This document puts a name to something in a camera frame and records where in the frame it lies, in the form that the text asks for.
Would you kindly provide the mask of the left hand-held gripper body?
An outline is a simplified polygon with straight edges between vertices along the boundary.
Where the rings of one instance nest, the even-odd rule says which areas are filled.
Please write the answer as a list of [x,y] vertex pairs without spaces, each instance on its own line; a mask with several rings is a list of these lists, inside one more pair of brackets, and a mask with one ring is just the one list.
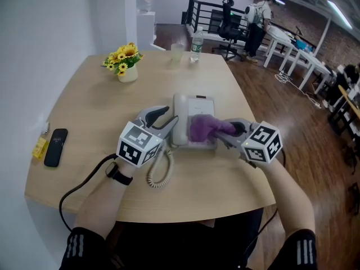
[[127,122],[116,150],[118,157],[138,168],[155,157],[164,141],[153,135],[153,125],[146,125],[145,110],[141,110],[133,121]]

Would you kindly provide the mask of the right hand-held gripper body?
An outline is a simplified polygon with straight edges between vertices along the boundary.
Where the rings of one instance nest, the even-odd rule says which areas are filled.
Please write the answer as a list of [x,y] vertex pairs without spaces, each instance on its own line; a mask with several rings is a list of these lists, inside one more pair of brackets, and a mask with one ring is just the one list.
[[269,164],[282,150],[280,131],[265,121],[250,123],[241,148],[246,161]]

